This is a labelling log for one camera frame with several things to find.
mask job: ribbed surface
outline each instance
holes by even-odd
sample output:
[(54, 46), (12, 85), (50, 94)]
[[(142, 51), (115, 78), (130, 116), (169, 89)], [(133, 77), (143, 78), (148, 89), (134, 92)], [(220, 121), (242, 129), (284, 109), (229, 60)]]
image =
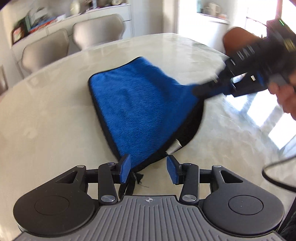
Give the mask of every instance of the ribbed surface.
[(177, 202), (175, 196), (125, 196), (122, 202), (102, 207), (94, 220), (76, 233), (40, 238), (23, 233), (17, 241), (239, 241), (282, 240), (275, 233), (239, 238), (213, 228), (199, 209)]

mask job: beige chair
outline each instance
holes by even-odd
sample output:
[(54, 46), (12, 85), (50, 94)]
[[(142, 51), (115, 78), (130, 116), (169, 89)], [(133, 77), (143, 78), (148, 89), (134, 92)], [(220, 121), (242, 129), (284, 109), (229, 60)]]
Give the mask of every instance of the beige chair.
[(29, 73), (66, 57), (69, 37), (66, 29), (61, 29), (34, 43), (27, 45), (22, 53), (22, 66)]
[(8, 85), (7, 85), (6, 77), (4, 74), (4, 68), (2, 65), (0, 66), (0, 95), (2, 95), (7, 90), (8, 90)]
[(122, 38), (125, 25), (117, 14), (76, 23), (73, 26), (73, 40), (80, 50), (112, 42)]

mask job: table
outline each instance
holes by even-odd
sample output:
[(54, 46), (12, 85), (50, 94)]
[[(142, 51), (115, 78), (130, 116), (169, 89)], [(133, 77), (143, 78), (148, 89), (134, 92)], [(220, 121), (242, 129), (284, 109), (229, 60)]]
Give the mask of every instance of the table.
[[(176, 34), (141, 36), (68, 56), (10, 89), (0, 102), (1, 241), (10, 241), (20, 233), (12, 214), (20, 196), (76, 165), (94, 169), (116, 160), (100, 128), (87, 81), (96, 72), (121, 66), (138, 56), (146, 57), (181, 84), (201, 83), (214, 76), (223, 68), (225, 58)], [(174, 156), (181, 163), (195, 163), (204, 169), (223, 165), (277, 195), (289, 209), (295, 196), (261, 176), (263, 165), (278, 160), (280, 151), (268, 138), (276, 122), (267, 120), (258, 127), (248, 118), (252, 115), (244, 113), (251, 109), (256, 96), (234, 101), (220, 95), (207, 100), (199, 132)], [(273, 115), (282, 115), (278, 109)], [(295, 180), (295, 175), (285, 172), (282, 176), (286, 180)], [(144, 178), (134, 194), (179, 196), (182, 187), (172, 184), (165, 160), (140, 173)], [(88, 194), (96, 198), (95, 184), (90, 185)], [(200, 197), (208, 194), (209, 186), (201, 184)]]

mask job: blue cloth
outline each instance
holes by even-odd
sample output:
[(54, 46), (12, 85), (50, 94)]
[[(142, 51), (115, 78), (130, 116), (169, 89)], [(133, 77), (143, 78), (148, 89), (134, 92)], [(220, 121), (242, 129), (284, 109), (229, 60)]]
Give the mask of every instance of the blue cloth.
[(145, 58), (89, 79), (113, 141), (131, 167), (155, 153), (184, 122), (198, 99), (195, 85), (180, 85)]

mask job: metal screw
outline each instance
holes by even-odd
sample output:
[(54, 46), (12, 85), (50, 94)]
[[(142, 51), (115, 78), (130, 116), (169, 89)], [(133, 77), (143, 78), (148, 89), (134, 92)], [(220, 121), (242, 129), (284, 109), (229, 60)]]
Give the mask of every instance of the metal screw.
[(191, 194), (187, 194), (187, 195), (184, 195), (183, 197), (182, 197), (182, 199), (183, 199), (183, 201), (185, 201), (185, 202), (194, 202), (194, 201), (196, 201), (196, 196), (194, 196), (194, 195), (191, 195)]
[(115, 201), (115, 197), (113, 195), (104, 195), (101, 197), (103, 202), (113, 202)]

